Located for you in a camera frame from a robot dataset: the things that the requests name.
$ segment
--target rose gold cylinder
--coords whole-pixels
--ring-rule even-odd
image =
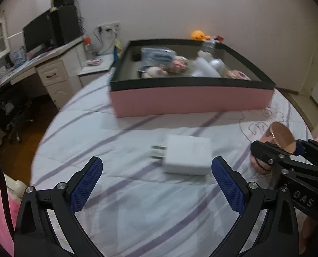
[[[262,143],[269,142],[276,144],[279,148],[289,154],[294,153],[296,150],[295,137],[292,135],[290,130],[280,122],[271,123],[259,141]],[[263,175],[270,173],[272,170],[272,167],[269,164],[261,161],[260,159],[256,159],[252,155],[250,157],[250,163],[258,173]]]

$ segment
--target chair leg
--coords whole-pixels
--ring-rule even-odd
[[[16,141],[21,144],[22,140],[20,139],[20,136],[18,135],[18,131],[16,131]]]
[[[10,133],[9,133],[9,136],[8,136],[8,140],[9,140],[9,143],[11,144],[12,142],[13,142],[13,140],[12,140],[12,135],[13,135],[13,131],[11,131]]]

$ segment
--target power outlet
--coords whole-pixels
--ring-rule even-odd
[[[114,29],[118,34],[120,32],[120,29],[121,29],[120,22],[104,23],[104,24],[97,25],[97,27],[101,27],[102,34],[104,34],[105,36],[108,36],[108,37],[112,37],[114,35],[113,32],[107,31],[108,29]]]

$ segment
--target cable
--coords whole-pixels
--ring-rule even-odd
[[[83,27],[83,22],[84,22],[85,18],[81,16],[81,5],[79,4],[78,0],[74,0],[74,1],[77,4],[77,15],[78,15],[79,28],[81,29],[81,34],[84,35],[86,33],[86,29]]]
[[[102,31],[99,32],[99,37],[97,37],[95,30],[98,29],[98,27],[93,29],[93,34],[95,35],[95,37],[98,39],[98,41],[100,42],[101,46],[99,48],[96,48],[95,51],[99,51],[104,47],[104,42],[102,41]]]
[[[113,38],[111,44],[109,45],[109,47],[107,49],[105,49],[102,53],[99,53],[100,56],[103,56],[114,45],[114,42],[115,42],[115,40],[117,38],[117,32],[114,29],[107,29],[106,31],[107,32],[113,31],[114,32],[114,38]]]
[[[1,165],[0,165],[0,190],[1,190],[1,198],[2,198],[2,205],[3,205],[5,221],[7,223],[11,239],[14,240],[15,230],[14,230],[14,226],[13,226],[13,221],[11,219],[7,184],[5,183],[4,173],[3,173]]]

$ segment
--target white bedsheet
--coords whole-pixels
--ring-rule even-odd
[[[234,224],[231,210],[212,174],[165,174],[150,159],[151,145],[167,134],[210,137],[221,155],[247,181],[267,187],[271,176],[250,165],[250,144],[273,121],[284,123],[296,139],[312,138],[294,107],[275,90],[266,110],[116,118],[104,75],[74,96],[45,133],[32,165],[38,190],[66,182],[92,156],[103,174],[76,217],[106,257],[209,256]],[[67,241],[50,214],[64,248]],[[255,239],[255,227],[246,247]]]

